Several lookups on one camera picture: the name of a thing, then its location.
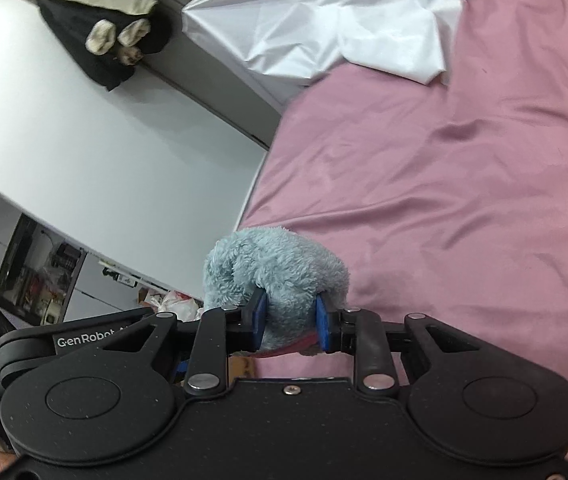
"silver screw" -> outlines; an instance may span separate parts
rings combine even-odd
[[[213,374],[195,374],[189,378],[189,386],[195,390],[211,390],[218,384],[219,377]]]
[[[295,384],[289,384],[288,386],[284,386],[284,393],[286,395],[299,395],[302,393],[302,389]]]
[[[364,386],[369,390],[388,390],[395,386],[395,379],[386,374],[372,374],[364,377]]]

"metal rivet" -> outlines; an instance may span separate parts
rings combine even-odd
[[[286,395],[299,395],[302,393],[302,389],[295,384],[289,384],[288,386],[284,386],[284,393]]]
[[[364,377],[364,386],[369,390],[387,390],[395,386],[395,379],[386,374],[372,374]]]
[[[210,390],[219,384],[219,377],[213,374],[195,374],[189,378],[189,386],[195,390]]]

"pink bed sheet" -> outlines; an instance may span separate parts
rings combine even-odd
[[[338,254],[350,304],[425,312],[568,378],[568,0],[468,0],[448,88],[336,68],[286,111],[256,225]],[[271,377],[350,367],[259,360]]]

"black device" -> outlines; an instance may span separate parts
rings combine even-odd
[[[114,314],[1,337],[20,459],[0,480],[568,480],[568,381],[423,314],[382,322],[320,294],[321,349],[354,355],[352,380],[229,384],[227,356],[259,348],[267,306],[258,289],[196,322],[136,312],[122,330]]]

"light blue plush toy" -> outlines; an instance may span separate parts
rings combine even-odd
[[[251,227],[222,238],[206,257],[204,309],[246,304],[256,287],[270,301],[259,350],[275,350],[315,330],[320,292],[346,305],[349,271],[317,242],[282,227]]]

